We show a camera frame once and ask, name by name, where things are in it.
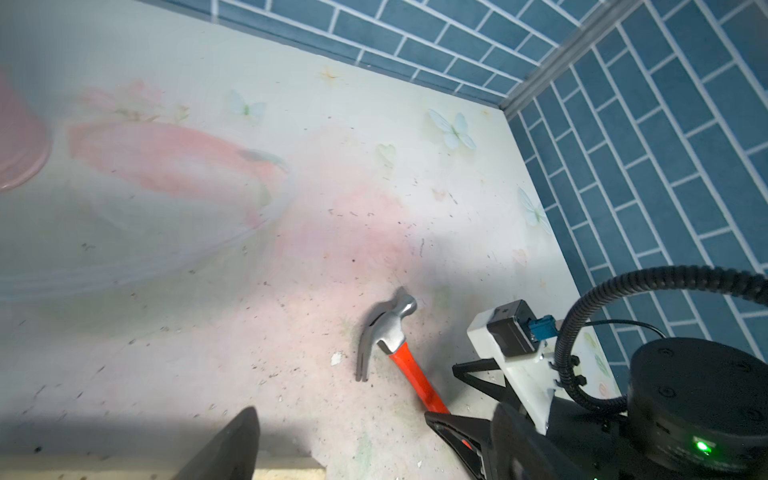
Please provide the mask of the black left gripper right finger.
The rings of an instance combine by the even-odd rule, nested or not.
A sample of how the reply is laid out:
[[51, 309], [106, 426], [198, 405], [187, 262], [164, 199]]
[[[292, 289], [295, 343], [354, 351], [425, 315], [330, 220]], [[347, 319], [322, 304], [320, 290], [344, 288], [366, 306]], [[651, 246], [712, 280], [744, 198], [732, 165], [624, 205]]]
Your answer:
[[491, 466], [495, 479], [588, 478], [510, 405], [497, 405], [490, 431]]

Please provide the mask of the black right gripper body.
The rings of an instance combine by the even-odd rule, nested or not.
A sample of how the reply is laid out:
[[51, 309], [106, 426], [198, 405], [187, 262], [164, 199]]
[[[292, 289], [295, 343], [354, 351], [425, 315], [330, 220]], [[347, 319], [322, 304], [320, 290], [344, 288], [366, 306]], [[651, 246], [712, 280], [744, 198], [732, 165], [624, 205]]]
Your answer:
[[605, 416], [554, 397], [546, 437], [587, 479], [653, 479], [650, 463], [629, 440], [628, 425], [625, 415]]

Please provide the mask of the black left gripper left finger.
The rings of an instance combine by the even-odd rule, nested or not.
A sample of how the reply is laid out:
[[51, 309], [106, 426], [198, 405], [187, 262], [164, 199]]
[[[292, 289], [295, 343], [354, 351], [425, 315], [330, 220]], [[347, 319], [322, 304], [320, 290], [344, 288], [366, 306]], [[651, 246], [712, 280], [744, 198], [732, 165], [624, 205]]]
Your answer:
[[174, 479], [251, 480], [259, 439], [257, 411], [253, 406], [246, 407], [186, 463]]

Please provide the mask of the red black claw hammer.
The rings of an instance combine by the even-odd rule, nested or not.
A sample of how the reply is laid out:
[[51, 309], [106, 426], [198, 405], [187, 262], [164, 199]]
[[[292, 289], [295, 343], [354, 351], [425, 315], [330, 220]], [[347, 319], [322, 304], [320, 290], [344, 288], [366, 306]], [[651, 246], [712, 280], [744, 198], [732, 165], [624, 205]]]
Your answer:
[[450, 410], [423, 373], [407, 343], [403, 320], [415, 313], [417, 307], [417, 300], [404, 287], [399, 287], [391, 300], [380, 302], [371, 309], [360, 335], [355, 380], [369, 380], [372, 353], [379, 347], [400, 369], [427, 411], [449, 414]]

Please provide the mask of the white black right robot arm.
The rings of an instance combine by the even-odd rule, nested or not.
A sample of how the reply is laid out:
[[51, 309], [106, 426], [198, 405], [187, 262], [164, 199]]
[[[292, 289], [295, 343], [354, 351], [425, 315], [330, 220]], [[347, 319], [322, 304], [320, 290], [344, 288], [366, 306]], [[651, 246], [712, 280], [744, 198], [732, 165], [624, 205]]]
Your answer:
[[732, 347], [667, 338], [630, 362], [628, 410], [589, 411], [556, 397], [538, 432], [509, 383], [479, 378], [493, 360], [457, 364], [491, 396], [491, 419], [429, 412], [427, 425], [474, 479], [763, 479], [767, 475], [767, 367]]

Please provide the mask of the pink metal pencil bucket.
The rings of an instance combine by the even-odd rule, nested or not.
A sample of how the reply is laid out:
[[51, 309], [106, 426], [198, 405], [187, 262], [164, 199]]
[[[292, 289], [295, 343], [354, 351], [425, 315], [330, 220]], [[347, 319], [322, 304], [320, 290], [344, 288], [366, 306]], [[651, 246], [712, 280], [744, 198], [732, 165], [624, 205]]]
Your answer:
[[8, 72], [1, 71], [1, 191], [30, 181], [48, 162], [50, 129]]

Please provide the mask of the aluminium corner post right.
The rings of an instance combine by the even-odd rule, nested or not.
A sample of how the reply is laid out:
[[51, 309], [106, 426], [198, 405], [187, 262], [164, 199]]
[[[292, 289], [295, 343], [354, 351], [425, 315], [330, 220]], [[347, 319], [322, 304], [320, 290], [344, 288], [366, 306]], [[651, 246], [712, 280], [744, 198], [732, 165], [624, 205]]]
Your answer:
[[556, 46], [540, 66], [514, 87], [501, 103], [500, 109], [507, 120], [515, 115], [565, 69], [575, 63], [587, 50], [596, 45], [611, 29], [641, 4], [638, 0], [599, 1], [586, 15], [584, 22], [570, 34], [566, 41]]

